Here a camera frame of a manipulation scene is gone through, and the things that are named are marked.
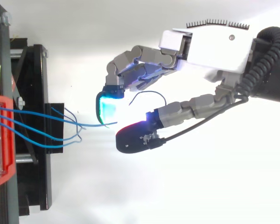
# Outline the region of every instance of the robotic hand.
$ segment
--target robotic hand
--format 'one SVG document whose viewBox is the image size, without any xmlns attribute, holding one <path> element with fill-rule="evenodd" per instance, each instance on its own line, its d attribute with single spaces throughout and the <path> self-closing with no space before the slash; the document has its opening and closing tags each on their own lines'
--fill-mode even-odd
<svg viewBox="0 0 280 224">
<path fill-rule="evenodd" d="M 162 76 L 187 69 L 203 68 L 206 77 L 221 81 L 215 94 L 190 101 L 173 102 L 146 114 L 146 121 L 124 127 L 116 134 L 117 149 L 136 153 L 162 146 L 217 115 L 259 97 L 280 102 L 280 28 L 262 30 L 257 38 L 245 24 L 206 20 L 187 24 L 186 29 L 164 31 L 160 50 L 135 46 L 107 65 L 103 91 L 97 96 L 97 117 L 101 123 L 101 100 L 123 98 L 125 90 L 142 91 Z M 157 130 L 205 118 L 168 138 Z"/>
</svg>

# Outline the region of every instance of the thin black wire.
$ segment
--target thin black wire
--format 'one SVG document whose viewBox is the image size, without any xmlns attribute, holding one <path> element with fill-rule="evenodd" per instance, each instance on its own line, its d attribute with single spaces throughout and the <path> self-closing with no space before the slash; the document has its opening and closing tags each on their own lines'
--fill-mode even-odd
<svg viewBox="0 0 280 224">
<path fill-rule="evenodd" d="M 71 111 L 69 111 L 68 109 L 66 109 L 66 108 L 64 108 L 68 113 L 70 113 L 74 118 L 75 118 L 75 121 L 72 119 L 72 118 L 70 118 L 70 117 L 68 117 L 68 116 L 66 116 L 65 114 L 63 114 L 63 113 L 61 113 L 61 112 L 59 112 L 58 110 L 56 110 L 55 108 L 53 108 L 53 107 L 51 107 L 52 108 L 52 110 L 53 111 L 55 111 L 56 113 L 58 113 L 58 114 L 60 114 L 60 115 L 62 115 L 62 116 L 64 116 L 65 118 L 67 118 L 67 119 L 69 119 L 69 120 L 71 120 L 71 121 L 73 121 L 73 122 L 76 122 L 77 123 L 77 118 L 76 118 L 76 116 L 71 112 Z"/>
<path fill-rule="evenodd" d="M 188 132 L 194 130 L 195 128 L 198 128 L 199 126 L 205 124 L 206 122 L 212 120 L 213 118 L 215 118 L 216 116 L 220 115 L 221 113 L 224 113 L 225 111 L 227 111 L 227 110 L 229 110 L 229 109 L 231 109 L 231 108 L 233 108 L 233 107 L 235 107 L 235 106 L 244 104 L 244 103 L 246 103 L 246 102 L 247 102 L 247 101 L 245 101 L 245 100 L 240 100 L 240 101 L 238 101 L 238 102 L 236 102 L 236 103 L 234 103 L 234 104 L 230 104 L 230 105 L 228 105 L 227 107 L 224 107 L 224 108 L 222 108 L 221 110 L 219 110 L 219 111 L 213 113 L 212 115 L 210 115 L 209 117 L 205 118 L 204 120 L 198 122 L 197 124 L 195 124 L 195 125 L 193 125 L 193 126 L 187 128 L 187 129 L 185 129 L 185 130 L 183 130 L 183 131 L 181 131 L 181 132 L 179 132 L 179 133 L 176 133 L 176 134 L 174 134 L 174 135 L 172 135 L 172 136 L 170 136 L 170 137 L 168 137 L 168 138 L 163 139 L 163 141 L 164 141 L 164 142 L 167 142 L 167 141 L 170 141 L 170 140 L 172 140 L 172 139 L 175 139 L 175 138 L 177 138 L 177 137 L 179 137 L 179 136 L 181 136 L 181 135 L 183 135 L 183 134 L 185 134 L 185 133 L 188 133 Z"/>
<path fill-rule="evenodd" d="M 142 91 L 142 92 L 138 92 L 138 93 L 134 96 L 134 98 L 132 99 L 132 101 L 130 102 L 129 105 L 132 104 L 132 102 L 136 99 L 136 97 L 137 97 L 140 93 L 144 93 L 144 92 L 153 92 L 153 93 L 159 94 L 161 97 L 163 97 L 163 99 L 164 99 L 164 101 L 165 101 L 165 106 L 167 105 L 166 98 L 165 98 L 162 94 L 160 94 L 159 92 L 157 92 L 157 91 Z"/>
</svg>

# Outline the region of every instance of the wire bundle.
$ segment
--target wire bundle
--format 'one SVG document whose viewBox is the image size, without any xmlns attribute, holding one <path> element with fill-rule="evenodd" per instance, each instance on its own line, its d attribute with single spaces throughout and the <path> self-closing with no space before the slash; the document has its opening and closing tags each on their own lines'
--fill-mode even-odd
<svg viewBox="0 0 280 224">
<path fill-rule="evenodd" d="M 71 115 L 73 115 L 73 117 L 75 118 L 76 121 L 74 121 L 72 118 L 70 118 L 70 117 L 64 115 L 63 113 L 57 111 L 57 110 L 54 109 L 54 108 L 52 108 L 53 111 L 55 111 L 55 112 L 57 112 L 58 114 L 64 116 L 65 118 L 68 118 L 70 121 L 64 120 L 64 119 L 61 119 L 61 118 L 57 118 L 57 117 L 54 117 L 54 116 L 50 116 L 50 115 L 47 115 L 47 114 L 42 114 L 42 113 L 37 113 L 37 112 L 31 112 L 31 111 L 20 111 L 20 110 L 13 110 L 13 109 L 7 109 L 7 108 L 2 108 L 2 107 L 0 107 L 0 110 L 2 110 L 2 111 L 9 111 L 9 112 L 15 112 L 15 113 L 23 113 L 23 114 L 36 115 L 36 116 L 39 116 L 39 117 L 44 117 L 44 118 L 48 118 L 48 119 L 54 119 L 54 120 L 58 120 L 58 121 L 61 121 L 61 122 L 65 122 L 65 123 L 69 123 L 69 124 L 74 124 L 74 125 L 77 126 L 77 133 L 76 133 L 75 135 L 73 135 L 73 136 L 70 137 L 70 138 L 59 139 L 59 138 L 55 138 L 55 137 L 53 137 L 53 136 L 51 136 L 51 135 L 49 135 L 49 134 L 47 134 L 47 133 L 44 133 L 44 132 L 42 132 L 42 131 L 39 131 L 39 130 L 33 128 L 33 127 L 27 126 L 27 125 L 25 125 L 25 124 L 23 124 L 23 123 L 21 123 L 21 122 L 19 122 L 19 121 L 16 121 L 16 120 L 14 120 L 14 119 L 11 119 L 11 118 L 8 118 L 8 117 L 5 117 L 5 116 L 0 115 L 0 118 L 1 118 L 1 119 L 9 120 L 9 121 L 13 122 L 14 124 L 20 125 L 20 126 L 22 126 L 22 127 L 24 127 L 24 128 L 27 128 L 27 129 L 29 129 L 29 130 L 31 130 L 31 131 L 33 131 L 33 132 L 36 132 L 36 133 L 41 134 L 41 135 L 44 135 L 44 136 L 46 136 L 46 137 L 48 137 L 48 138 L 50 138 L 50 139 L 56 140 L 56 141 L 68 141 L 68 140 L 71 140 L 71 139 L 75 138 L 76 136 L 78 136 L 78 137 L 80 138 L 80 141 L 72 141 L 72 142 L 69 142 L 69 143 L 66 143 L 66 144 L 63 144 L 63 145 L 58 145 L 58 146 L 47 146 L 47 145 L 40 144 L 40 143 L 38 143 L 38 142 L 35 142 L 35 141 L 33 141 L 33 140 L 27 138 L 25 135 L 21 134 L 20 132 L 18 132 L 18 131 L 16 131 L 16 130 L 14 130 L 13 128 L 11 128 L 11 127 L 9 127 L 9 126 L 7 126 L 7 125 L 5 125 L 5 124 L 3 124 L 3 123 L 0 122 L 0 126 L 7 128 L 8 130 L 12 131 L 13 133 L 19 135 L 19 136 L 20 136 L 21 138 L 23 138 L 24 140 L 26 140 L 26 141 L 28 141 L 28 142 L 30 142 L 30 143 L 36 145 L 36 146 L 43 147 L 43 148 L 61 148 L 61 147 L 65 147 L 65 146 L 71 145 L 71 144 L 73 144 L 73 143 L 80 143 L 80 142 L 82 141 L 82 138 L 81 138 L 81 136 L 80 136 L 79 134 L 80 134 L 80 132 L 81 132 L 83 129 L 85 129 L 84 127 L 100 127 L 100 126 L 106 126 L 106 125 L 116 124 L 116 122 L 110 123 L 110 124 L 103 124 L 103 125 L 81 124 L 81 123 L 78 123 L 78 122 L 77 122 L 76 116 L 75 116 L 71 111 L 69 111 L 69 110 L 66 109 L 66 108 L 65 108 L 65 110 L 68 111 Z"/>
</svg>

